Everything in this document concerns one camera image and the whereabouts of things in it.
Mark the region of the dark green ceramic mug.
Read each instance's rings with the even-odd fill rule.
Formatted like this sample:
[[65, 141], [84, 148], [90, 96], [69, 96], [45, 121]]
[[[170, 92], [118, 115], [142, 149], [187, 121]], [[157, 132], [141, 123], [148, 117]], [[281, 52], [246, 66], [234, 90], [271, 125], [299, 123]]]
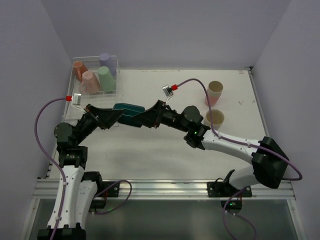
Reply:
[[141, 128], [142, 124], [132, 119], [133, 116], [141, 114], [145, 108], [140, 105], [129, 103], [116, 103], [113, 106], [114, 110], [124, 110], [124, 114], [117, 120], [119, 124]]

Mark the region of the light green plastic cup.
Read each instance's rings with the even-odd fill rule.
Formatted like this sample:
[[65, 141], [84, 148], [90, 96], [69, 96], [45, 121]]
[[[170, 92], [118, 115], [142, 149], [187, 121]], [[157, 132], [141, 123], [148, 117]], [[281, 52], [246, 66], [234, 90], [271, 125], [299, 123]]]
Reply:
[[101, 66], [98, 71], [98, 78], [101, 90], [104, 92], [113, 92], [116, 90], [116, 80], [106, 66]]

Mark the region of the cream painted ceramic mug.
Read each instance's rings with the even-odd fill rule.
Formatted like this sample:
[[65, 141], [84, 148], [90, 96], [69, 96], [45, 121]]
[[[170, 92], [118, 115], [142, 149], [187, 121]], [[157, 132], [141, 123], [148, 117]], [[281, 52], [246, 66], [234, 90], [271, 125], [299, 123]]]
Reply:
[[208, 127], [211, 127], [212, 124], [215, 130], [219, 130], [225, 121], [225, 116], [223, 112], [218, 109], [211, 109], [211, 113], [213, 120], [211, 120], [210, 111], [207, 111], [203, 119], [203, 124]]

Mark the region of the lavender plastic cup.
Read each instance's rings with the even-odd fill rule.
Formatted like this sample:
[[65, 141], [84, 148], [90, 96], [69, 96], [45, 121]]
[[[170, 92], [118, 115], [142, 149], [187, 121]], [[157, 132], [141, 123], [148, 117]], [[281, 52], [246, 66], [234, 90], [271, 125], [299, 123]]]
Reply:
[[107, 67], [113, 77], [117, 76], [117, 68], [111, 56], [108, 53], [101, 53], [99, 55], [99, 63], [101, 67]]

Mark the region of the beige plastic cup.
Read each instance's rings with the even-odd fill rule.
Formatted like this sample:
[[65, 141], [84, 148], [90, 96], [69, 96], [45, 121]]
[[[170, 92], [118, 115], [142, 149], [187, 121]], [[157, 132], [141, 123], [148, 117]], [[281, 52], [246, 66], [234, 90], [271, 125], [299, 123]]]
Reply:
[[211, 81], [207, 87], [207, 93], [211, 98], [219, 98], [223, 92], [224, 86], [219, 81]]

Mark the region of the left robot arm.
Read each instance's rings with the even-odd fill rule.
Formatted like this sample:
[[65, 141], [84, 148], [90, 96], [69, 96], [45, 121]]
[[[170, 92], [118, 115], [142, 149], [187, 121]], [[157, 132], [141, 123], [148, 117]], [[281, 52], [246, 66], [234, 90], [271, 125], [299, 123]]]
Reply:
[[38, 231], [37, 239], [86, 239], [86, 218], [103, 181], [98, 171], [85, 171], [88, 148], [81, 142], [96, 128], [112, 127], [124, 112], [123, 109], [97, 108], [88, 104], [76, 125], [62, 122], [55, 127], [59, 186], [50, 219], [46, 228]]

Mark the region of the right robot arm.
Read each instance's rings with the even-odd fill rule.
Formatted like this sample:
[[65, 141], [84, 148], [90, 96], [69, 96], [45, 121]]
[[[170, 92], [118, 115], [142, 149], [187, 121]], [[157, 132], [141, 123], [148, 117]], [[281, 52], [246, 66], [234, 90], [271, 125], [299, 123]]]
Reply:
[[267, 136], [262, 140], [243, 139], [214, 133], [202, 124], [203, 117], [194, 105], [177, 113], [158, 100], [151, 108], [134, 115], [132, 120], [148, 128], [163, 124], [183, 131], [186, 133], [184, 140], [192, 148], [221, 152], [249, 163], [243, 169], [231, 170], [224, 179], [226, 186], [236, 190], [256, 184], [277, 189], [288, 166], [287, 156], [274, 139]]

